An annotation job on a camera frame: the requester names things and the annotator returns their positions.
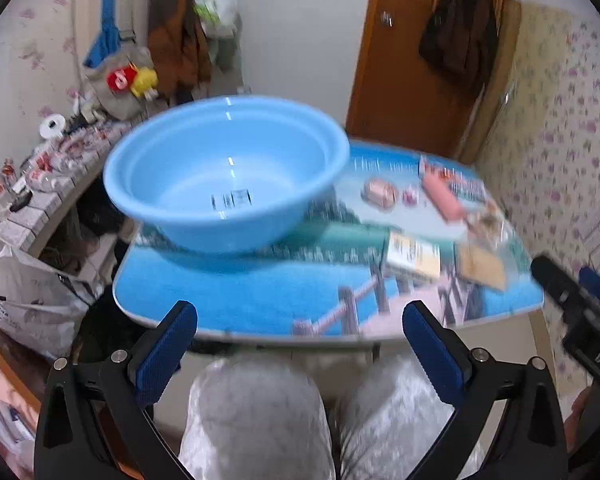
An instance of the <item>blue plastic basin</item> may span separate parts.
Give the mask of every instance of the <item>blue plastic basin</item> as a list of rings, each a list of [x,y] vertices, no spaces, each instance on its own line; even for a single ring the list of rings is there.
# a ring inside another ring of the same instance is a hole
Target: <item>blue plastic basin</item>
[[[198,101],[141,124],[109,155],[104,184],[132,218],[184,248],[238,253],[292,229],[349,160],[343,129],[282,99]]]

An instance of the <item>label sticker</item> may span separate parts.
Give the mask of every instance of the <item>label sticker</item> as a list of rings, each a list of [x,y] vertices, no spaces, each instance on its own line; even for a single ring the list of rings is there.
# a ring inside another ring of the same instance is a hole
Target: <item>label sticker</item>
[[[248,189],[238,189],[222,195],[211,195],[211,205],[215,211],[238,209],[251,205],[251,195]]]

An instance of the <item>white plastic bag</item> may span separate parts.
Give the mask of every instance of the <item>white plastic bag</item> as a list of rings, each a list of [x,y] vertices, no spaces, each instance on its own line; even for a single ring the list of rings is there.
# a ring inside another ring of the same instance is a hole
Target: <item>white plastic bag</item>
[[[102,291],[11,246],[0,251],[0,329],[44,357],[68,355]]]
[[[208,38],[232,38],[237,31],[238,0],[194,0]]]

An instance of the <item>table surface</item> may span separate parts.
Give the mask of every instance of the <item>table surface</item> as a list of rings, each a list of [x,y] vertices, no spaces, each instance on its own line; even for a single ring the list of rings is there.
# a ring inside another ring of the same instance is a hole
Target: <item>table surface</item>
[[[530,260],[517,235],[498,250],[508,262],[506,290],[457,276],[454,243],[467,240],[467,228],[463,221],[445,222],[420,188],[420,157],[352,142],[348,168],[313,202],[304,221],[275,245],[251,254],[193,253],[144,225],[116,275],[116,302],[133,320],[156,326],[176,301],[187,300],[198,311],[200,338],[282,345],[372,344],[403,338],[402,310],[412,300],[422,300],[444,326],[540,308],[542,290],[531,280]],[[476,178],[456,162],[426,157]],[[362,190],[370,178],[390,182],[398,190],[416,187],[417,205],[406,206],[398,199],[393,208],[383,209],[365,201]],[[392,231],[440,246],[443,272],[438,282],[414,283],[384,270]],[[340,301],[347,291],[355,298],[353,325]]]

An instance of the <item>brown coat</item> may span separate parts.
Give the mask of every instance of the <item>brown coat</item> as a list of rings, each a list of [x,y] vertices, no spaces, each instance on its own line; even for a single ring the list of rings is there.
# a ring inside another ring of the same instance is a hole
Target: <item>brown coat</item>
[[[420,55],[472,93],[488,81],[498,47],[493,0],[440,0]]]
[[[191,0],[150,0],[148,47],[158,90],[171,97],[178,86],[195,88],[211,79],[211,62]]]

